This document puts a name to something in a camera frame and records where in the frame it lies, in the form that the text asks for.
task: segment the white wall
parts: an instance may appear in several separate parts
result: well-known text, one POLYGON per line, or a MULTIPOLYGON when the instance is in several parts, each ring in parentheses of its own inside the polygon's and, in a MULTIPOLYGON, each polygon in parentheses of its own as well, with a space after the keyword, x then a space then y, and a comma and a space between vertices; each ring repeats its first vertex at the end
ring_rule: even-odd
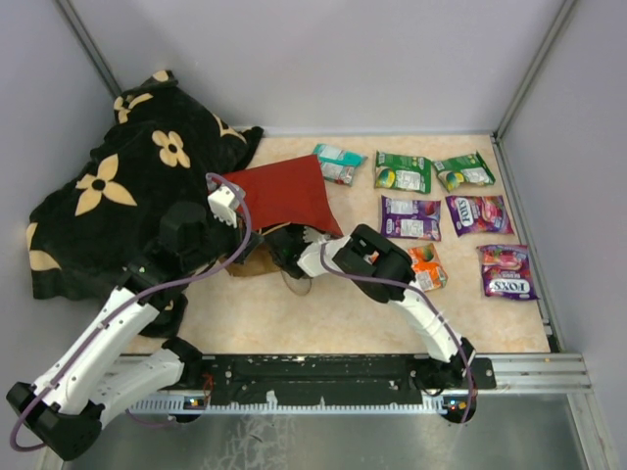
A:
POLYGON ((74 0, 122 86, 174 69, 233 125, 492 131, 561 0, 74 0))
POLYGON ((566 345, 627 465, 627 2, 580 2, 506 136, 566 345))
MULTIPOLYGON (((32 468, 9 448, 16 415, 4 395, 44 372, 78 336, 90 303, 37 302, 25 229, 30 211, 74 176, 113 121, 111 98, 49 0, 0 6, 0 467, 32 468)), ((22 444, 33 444, 21 434, 22 444)))

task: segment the green snack bag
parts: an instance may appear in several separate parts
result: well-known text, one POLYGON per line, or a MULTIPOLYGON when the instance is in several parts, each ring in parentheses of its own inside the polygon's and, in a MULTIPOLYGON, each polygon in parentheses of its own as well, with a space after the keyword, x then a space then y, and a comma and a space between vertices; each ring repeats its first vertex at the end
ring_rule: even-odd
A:
POLYGON ((484 186, 496 181, 479 152, 433 162, 433 166, 438 179, 449 192, 458 188, 461 183, 484 186))
POLYGON ((400 189, 429 194, 431 192, 431 161, 424 157, 376 152, 374 159, 375 188, 400 189))

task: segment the metal frame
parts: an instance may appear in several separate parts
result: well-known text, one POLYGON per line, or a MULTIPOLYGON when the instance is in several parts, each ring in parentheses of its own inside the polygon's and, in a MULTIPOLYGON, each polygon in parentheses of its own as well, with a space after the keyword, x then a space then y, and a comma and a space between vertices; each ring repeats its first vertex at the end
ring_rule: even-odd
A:
MULTIPOLYGON (((111 68, 103 54, 100 52, 97 44, 91 37, 89 31, 84 26, 81 18, 76 12, 72 0, 54 0, 59 11, 67 21, 69 28, 72 30, 83 50, 89 57, 96 71, 105 83, 107 89, 112 96, 121 94, 121 86, 116 80, 111 68)), ((583 357, 577 353, 564 353, 561 351, 563 337, 555 320, 553 312, 553 302, 551 299, 550 289, 539 263, 538 256, 535 251, 535 244, 529 230, 525 212, 520 204, 520 198, 516 189, 515 180, 513 178, 506 152, 503 148, 503 139, 506 136, 513 120, 517 116, 521 105, 525 98, 532 91, 533 85, 547 62, 550 53, 558 39, 567 28, 570 20, 575 12, 577 0, 564 0, 559 8, 555 20, 547 32, 542 45, 540 46, 535 58, 522 78, 520 85, 509 104, 504 118, 498 129, 493 133, 493 146, 499 163, 499 168, 503 176, 506 186, 506 192, 509 199, 511 214, 518 230, 518 235, 522 243, 530 247, 531 256, 534 261, 533 275, 537 281, 537 287, 540 293, 540 313, 545 325, 545 331, 550 338, 552 351, 555 353, 535 354, 488 354, 483 355, 489 357, 493 361, 494 373, 497 378, 497 389, 494 391, 481 391, 480 395, 490 394, 566 394, 568 396, 571 412, 575 421, 578 435, 581 440, 581 446, 584 450, 588 465, 592 469, 614 469, 618 468, 618 460, 611 446, 611 437, 606 430, 603 422, 602 414, 599 410, 597 402, 593 394, 593 386, 587 374, 583 357)), ((124 356, 114 365, 111 374, 119 373, 127 367, 134 365, 135 362, 141 360, 138 356, 124 356)), ((456 394, 459 391, 448 391, 449 394, 456 394)), ((181 393, 194 394, 198 391, 177 391, 162 392, 154 398, 143 400, 135 405, 136 412, 144 412, 146 410, 157 412, 152 404, 147 404, 147 400, 156 401, 176 401, 180 400, 181 393)), ((426 405, 431 411, 438 409, 437 402, 426 405)), ((255 412, 254 409, 228 409, 222 412, 255 412)), ((425 409, 403 410, 403 412, 422 412, 425 409)), ((36 468, 59 468, 61 469, 63 462, 50 449, 44 449, 40 453, 36 468)))

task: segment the beige flower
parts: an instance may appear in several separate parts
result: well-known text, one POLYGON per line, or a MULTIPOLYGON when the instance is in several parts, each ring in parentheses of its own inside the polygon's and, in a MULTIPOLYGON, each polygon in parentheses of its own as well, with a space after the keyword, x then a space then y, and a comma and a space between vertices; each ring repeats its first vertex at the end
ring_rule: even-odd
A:
POLYGON ((28 258, 30 261, 30 269, 33 271, 48 271, 50 269, 61 269, 59 264, 41 250, 31 250, 30 244, 32 243, 32 237, 37 229, 37 222, 33 222, 26 229, 26 245, 28 246, 28 258))
POLYGON ((174 167, 177 163, 184 168, 191 166, 189 157, 183 152, 183 141, 173 130, 168 135, 161 130, 156 130, 153 132, 153 142, 162 148, 159 151, 159 158, 167 166, 174 167))
POLYGON ((137 206, 126 188, 113 181, 116 173, 118 173, 118 154, 113 154, 101 161, 96 176, 89 173, 85 174, 76 183, 76 189, 82 189, 83 193, 78 198, 74 215, 81 215, 95 209, 100 204, 103 194, 114 203, 137 206))
POLYGON ((230 134, 230 135, 234 135, 235 137, 239 137, 240 139, 242 139, 244 141, 244 143, 246 143, 246 139, 244 138, 244 136, 242 134, 240 134, 239 132, 237 132, 234 129, 231 129, 228 126, 226 128, 224 128, 224 123, 222 122, 222 119, 220 119, 219 117, 217 117, 213 113, 212 113, 212 115, 214 116, 214 118, 216 118, 217 127, 219 128, 219 136, 220 137, 222 137, 222 136, 224 136, 226 134, 230 134))
POLYGON ((168 73, 165 70, 159 70, 153 73, 153 78, 157 81, 168 81, 168 73))
POLYGON ((120 124, 124 124, 128 121, 128 114, 130 110, 132 110, 139 103, 143 103, 144 101, 148 101, 153 98, 153 95, 150 93, 144 93, 143 95, 139 95, 137 98, 133 98, 131 95, 126 97, 126 101, 128 102, 128 106, 124 105, 124 99, 122 96, 116 98, 114 101, 114 110, 118 112, 118 122, 120 124))

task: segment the orange snack bag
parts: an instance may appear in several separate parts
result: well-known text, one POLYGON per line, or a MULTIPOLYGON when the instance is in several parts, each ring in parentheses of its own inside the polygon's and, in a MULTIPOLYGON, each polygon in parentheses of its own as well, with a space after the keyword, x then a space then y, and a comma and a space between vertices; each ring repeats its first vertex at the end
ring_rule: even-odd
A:
POLYGON ((442 267, 435 245, 430 243, 423 247, 409 248, 408 254, 420 289, 427 292, 447 285, 449 276, 442 267))

